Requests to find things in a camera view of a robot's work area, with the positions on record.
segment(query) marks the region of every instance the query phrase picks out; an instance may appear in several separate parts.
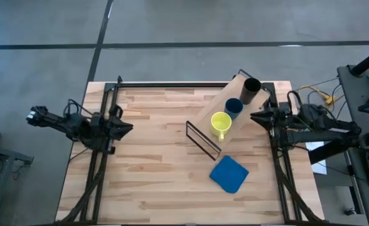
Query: wooden tray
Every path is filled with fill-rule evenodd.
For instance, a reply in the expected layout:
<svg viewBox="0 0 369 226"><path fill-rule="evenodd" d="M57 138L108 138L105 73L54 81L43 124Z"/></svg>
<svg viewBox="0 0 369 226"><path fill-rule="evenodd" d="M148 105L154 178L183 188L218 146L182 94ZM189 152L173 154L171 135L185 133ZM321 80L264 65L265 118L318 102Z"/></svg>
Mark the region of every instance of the wooden tray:
<svg viewBox="0 0 369 226"><path fill-rule="evenodd" d="M250 120L250 113L260 111L263 103L269 98L269 94L260 90L249 105L244 105L243 111L232 121L230 130L225 135L222 142L214 136L211 131L211 117L216 112L223 112L225 102L232 97L239 98L243 83L247 78L241 74L236 75L223 90L214 97L211 102L205 106L196 117L186 122L186 135L199 148L201 148L212 159L216 160L220 152L230 142L233 135L238 132L242 126Z"/></svg>

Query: wooden table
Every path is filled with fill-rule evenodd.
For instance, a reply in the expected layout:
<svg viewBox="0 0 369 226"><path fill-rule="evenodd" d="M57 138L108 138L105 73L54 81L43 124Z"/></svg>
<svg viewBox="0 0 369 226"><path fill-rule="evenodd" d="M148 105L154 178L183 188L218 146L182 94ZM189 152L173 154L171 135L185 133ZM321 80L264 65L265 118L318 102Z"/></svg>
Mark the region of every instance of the wooden table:
<svg viewBox="0 0 369 226"><path fill-rule="evenodd" d="M286 101L289 81L274 82L279 102ZM90 82L84 107L99 111L104 82ZM209 178L212 161L185 136L185 122L222 88L120 88L122 120L134 129L114 143L109 156L99 223L213 224L282 223L277 182L267 132L249 121L222 151L249 170L236 194L226 193ZM83 150L73 146L72 155ZM81 197L90 151L68 166L56 219ZM305 150L290 152L297 191L313 212L324 218ZM290 196L287 196L289 211Z"/></svg>

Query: cylindrical container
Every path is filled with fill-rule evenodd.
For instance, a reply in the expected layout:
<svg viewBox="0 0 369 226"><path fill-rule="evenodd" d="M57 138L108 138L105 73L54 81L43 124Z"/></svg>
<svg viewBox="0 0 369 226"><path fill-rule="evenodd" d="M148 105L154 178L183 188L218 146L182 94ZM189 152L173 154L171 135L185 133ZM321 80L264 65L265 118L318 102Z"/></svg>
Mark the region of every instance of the cylindrical container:
<svg viewBox="0 0 369 226"><path fill-rule="evenodd" d="M261 83L255 78L246 79L243 84L242 93L240 94L240 100L243 104L250 104L255 95L260 91Z"/></svg>
<svg viewBox="0 0 369 226"><path fill-rule="evenodd" d="M231 98L225 102L225 110L232 120L236 119L243 110L243 103L238 98Z"/></svg>
<svg viewBox="0 0 369 226"><path fill-rule="evenodd" d="M225 112L217 112L211 117L211 132L218 137L218 141L222 142L224 136L228 133L232 120Z"/></svg>

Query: yellow mug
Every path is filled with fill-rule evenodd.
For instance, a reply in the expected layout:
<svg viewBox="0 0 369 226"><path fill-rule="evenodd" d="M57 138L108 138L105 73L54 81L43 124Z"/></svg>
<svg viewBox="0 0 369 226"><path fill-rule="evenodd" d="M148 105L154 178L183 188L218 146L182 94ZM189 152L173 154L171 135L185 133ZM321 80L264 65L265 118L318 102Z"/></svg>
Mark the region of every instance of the yellow mug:
<svg viewBox="0 0 369 226"><path fill-rule="evenodd" d="M211 132L218 137L218 141L222 142L223 137L228 133L232 120L225 112L217 112L211 117Z"/></svg>

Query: gray floor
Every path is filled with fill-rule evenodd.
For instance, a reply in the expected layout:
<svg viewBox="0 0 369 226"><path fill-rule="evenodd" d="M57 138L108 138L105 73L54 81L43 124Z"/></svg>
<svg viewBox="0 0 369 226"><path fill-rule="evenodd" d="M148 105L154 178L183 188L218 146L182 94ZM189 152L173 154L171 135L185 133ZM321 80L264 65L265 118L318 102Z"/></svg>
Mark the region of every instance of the gray floor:
<svg viewBox="0 0 369 226"><path fill-rule="evenodd" d="M0 0L0 45L96 43L106 3ZM115 0L104 43L364 40L369 40L369 0ZM0 50L0 146L35 156L20 180L9 183L1 225L53 221L72 144L59 132L27 125L25 117L32 105L59 114L67 99L82 101L93 54ZM290 80L296 89L335 78L336 67L368 55L369 46L102 50L94 80L114 81L118 75L125 81L229 80L242 68L261 80ZM337 84L318 88L331 92ZM350 120L347 107L340 118ZM339 156L328 162L344 167ZM348 178L328 172L316 177L326 218L364 224L342 216L349 203L340 201L342 188L333 188L335 181L347 185Z"/></svg>

